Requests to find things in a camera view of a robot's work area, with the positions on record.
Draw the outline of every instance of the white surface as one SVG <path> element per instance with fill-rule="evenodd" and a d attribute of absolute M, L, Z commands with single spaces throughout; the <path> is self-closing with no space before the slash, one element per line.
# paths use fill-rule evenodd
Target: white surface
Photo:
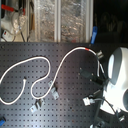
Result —
<path fill-rule="evenodd" d="M 112 78 L 113 64 L 114 64 L 114 55 L 111 55 L 108 65 L 108 76 L 110 79 Z"/>
<path fill-rule="evenodd" d="M 117 79 L 116 85 L 113 85 L 112 83 L 108 83 L 107 86 L 107 92 L 104 91 L 105 99 L 112 105 L 114 105 L 115 108 L 122 109 L 125 112 L 128 112 L 123 104 L 123 95 L 128 89 L 128 49 L 127 48 L 121 48 L 122 50 L 122 63 L 121 68 L 119 72 L 119 76 Z"/>

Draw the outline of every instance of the workbench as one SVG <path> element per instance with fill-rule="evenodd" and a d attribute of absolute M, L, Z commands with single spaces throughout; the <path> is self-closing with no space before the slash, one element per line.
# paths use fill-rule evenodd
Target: workbench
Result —
<path fill-rule="evenodd" d="M 75 47 L 84 46 L 99 52 L 102 50 L 105 61 L 102 63 L 107 74 L 107 64 L 110 55 L 120 46 L 128 44 L 57 44 L 57 43 L 0 43 L 0 76 L 13 64 L 34 57 L 44 56 L 51 62 L 51 73 L 47 79 L 35 85 L 33 92 L 41 96 L 48 90 L 48 82 L 53 80 L 56 70 L 64 55 Z M 1 128 L 89 128 L 93 124 L 97 103 L 85 106 L 83 98 L 99 89 L 95 83 L 79 75 L 80 67 L 96 74 L 96 57 L 84 50 L 72 53 L 63 63 L 56 79 L 59 99 L 54 100 L 51 93 L 45 98 L 45 105 L 37 112 L 31 113 L 30 108 L 36 100 L 30 94 L 32 83 L 43 77 L 48 71 L 44 60 L 31 61 L 11 70 L 0 86 L 0 96 L 3 100 L 13 101 L 21 92 L 23 78 L 27 78 L 25 91 L 13 105 L 0 103 L 0 117 L 6 118 Z M 123 122 L 128 126 L 128 114 Z M 113 121 L 113 128 L 119 128 L 118 121 Z"/>

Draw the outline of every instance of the cable clip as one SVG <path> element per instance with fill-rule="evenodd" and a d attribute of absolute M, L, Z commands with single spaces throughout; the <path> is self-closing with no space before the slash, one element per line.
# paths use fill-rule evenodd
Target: cable clip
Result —
<path fill-rule="evenodd" d="M 95 103 L 95 100 L 89 99 L 88 97 L 84 98 L 83 101 L 84 101 L 85 106 Z"/>
<path fill-rule="evenodd" d="M 30 108 L 30 111 L 31 111 L 32 113 L 35 113 L 35 112 L 38 111 L 38 110 L 42 107 L 42 105 L 44 105 L 44 104 L 45 104 L 44 99 L 40 99 L 40 100 L 36 101 L 36 103 Z"/>
<path fill-rule="evenodd" d="M 97 58 L 98 58 L 99 60 L 101 60 L 101 59 L 104 57 L 104 55 L 103 55 L 103 53 L 102 53 L 101 50 L 96 53 L 96 56 L 97 56 Z"/>
<path fill-rule="evenodd" d="M 49 87 L 51 87 L 52 82 L 53 82 L 53 81 L 50 81 L 50 82 L 48 83 Z M 53 87 L 52 87 L 52 89 L 51 89 L 51 93 L 52 93 L 52 96 L 53 96 L 54 100 L 57 100 L 57 99 L 59 98 L 59 94 L 58 94 L 58 92 L 57 92 L 57 88 L 55 87 L 55 85 L 53 85 Z"/>

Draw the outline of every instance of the small object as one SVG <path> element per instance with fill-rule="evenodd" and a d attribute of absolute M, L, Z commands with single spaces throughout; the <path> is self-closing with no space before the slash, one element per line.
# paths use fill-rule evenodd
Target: small object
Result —
<path fill-rule="evenodd" d="M 5 41 L 7 42 L 12 42 L 14 39 L 14 36 L 11 35 L 8 31 L 4 30 L 2 37 L 4 38 Z"/>
<path fill-rule="evenodd" d="M 98 53 L 96 53 L 96 56 L 97 56 L 97 58 L 98 58 L 99 60 L 101 60 L 101 59 L 104 57 L 102 51 L 99 51 Z"/>
<path fill-rule="evenodd" d="M 84 98 L 83 101 L 84 101 L 85 106 L 95 103 L 93 99 L 89 99 L 88 97 Z"/>
<path fill-rule="evenodd" d="M 31 108 L 30 108 L 31 112 L 32 113 L 35 113 L 38 109 L 36 107 L 36 105 L 33 105 Z"/>
<path fill-rule="evenodd" d="M 57 88 L 55 86 L 52 87 L 51 93 L 53 95 L 54 100 L 57 100 L 59 98 L 59 94 L 57 92 Z"/>
<path fill-rule="evenodd" d="M 83 101 L 84 101 L 85 106 L 90 105 L 90 100 L 88 97 L 84 98 Z"/>
<path fill-rule="evenodd" d="M 94 43 L 95 43 L 95 39 L 96 39 L 96 36 L 97 36 L 97 32 L 98 32 L 98 27 L 94 26 L 94 27 L 93 27 L 93 32 L 92 32 L 91 44 L 94 44 Z"/>
<path fill-rule="evenodd" d="M 0 120 L 0 126 L 2 126 L 4 123 L 5 123 L 6 119 L 3 117 L 1 120 Z"/>
<path fill-rule="evenodd" d="M 30 108 L 31 112 L 32 112 L 32 113 L 35 113 L 35 112 L 38 111 L 38 110 L 42 107 L 42 105 L 44 105 L 44 104 L 45 104 L 44 99 L 38 100 L 38 101 Z"/>

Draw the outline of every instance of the white robot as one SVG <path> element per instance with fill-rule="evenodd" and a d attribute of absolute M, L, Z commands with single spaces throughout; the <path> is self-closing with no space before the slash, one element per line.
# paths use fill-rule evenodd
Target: white robot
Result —
<path fill-rule="evenodd" d="M 85 105 L 87 106 L 92 103 L 95 103 L 96 100 L 101 100 L 101 103 L 97 111 L 102 110 L 107 114 L 109 113 L 110 115 L 114 115 L 116 112 L 120 113 L 121 110 L 124 112 L 128 112 L 128 78 L 127 77 L 128 77 L 128 49 L 118 48 L 110 56 L 108 62 L 108 79 L 105 80 L 105 82 L 103 82 L 102 84 L 103 89 L 98 92 L 100 95 L 95 93 L 94 95 L 84 98 L 83 101 Z M 104 126 L 101 127 L 94 125 L 90 126 L 90 128 L 102 128 L 102 127 Z"/>

